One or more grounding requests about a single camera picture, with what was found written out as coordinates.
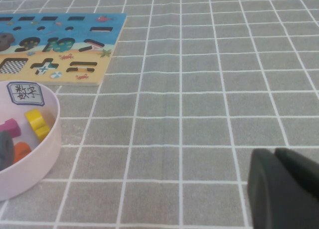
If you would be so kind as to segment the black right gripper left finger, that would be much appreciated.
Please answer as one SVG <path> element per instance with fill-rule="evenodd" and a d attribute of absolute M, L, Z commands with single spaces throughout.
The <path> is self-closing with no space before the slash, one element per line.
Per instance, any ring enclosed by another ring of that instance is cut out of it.
<path fill-rule="evenodd" d="M 253 150 L 247 191 L 253 228 L 319 227 L 319 200 L 297 183 L 275 152 Z"/>

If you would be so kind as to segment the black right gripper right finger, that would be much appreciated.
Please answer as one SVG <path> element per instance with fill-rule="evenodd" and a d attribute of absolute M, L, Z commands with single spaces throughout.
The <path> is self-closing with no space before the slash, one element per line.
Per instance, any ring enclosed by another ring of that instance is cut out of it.
<path fill-rule="evenodd" d="M 297 183 L 319 199 L 319 164 L 287 148 L 276 148 L 275 155 Z"/>

